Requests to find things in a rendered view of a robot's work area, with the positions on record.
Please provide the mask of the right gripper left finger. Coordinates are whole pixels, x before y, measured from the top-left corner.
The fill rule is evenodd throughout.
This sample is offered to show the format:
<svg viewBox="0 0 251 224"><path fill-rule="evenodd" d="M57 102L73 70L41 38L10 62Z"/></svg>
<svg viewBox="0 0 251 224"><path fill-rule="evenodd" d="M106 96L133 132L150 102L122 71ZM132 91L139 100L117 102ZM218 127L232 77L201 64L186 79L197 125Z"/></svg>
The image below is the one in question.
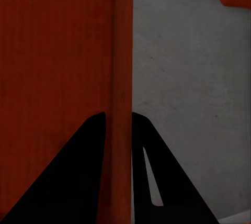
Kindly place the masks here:
<svg viewBox="0 0 251 224"><path fill-rule="evenodd" d="M0 224L96 224L105 112L89 117Z"/></svg>

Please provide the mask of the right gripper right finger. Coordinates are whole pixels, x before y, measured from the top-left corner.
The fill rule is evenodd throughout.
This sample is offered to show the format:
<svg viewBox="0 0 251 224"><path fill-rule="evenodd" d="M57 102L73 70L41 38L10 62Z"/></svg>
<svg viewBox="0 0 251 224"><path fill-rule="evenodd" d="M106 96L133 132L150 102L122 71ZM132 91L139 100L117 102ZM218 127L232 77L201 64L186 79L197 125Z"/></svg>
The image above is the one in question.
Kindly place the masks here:
<svg viewBox="0 0 251 224"><path fill-rule="evenodd" d="M143 147L164 206L152 204ZM152 122L135 112L132 167L135 224L220 224Z"/></svg>

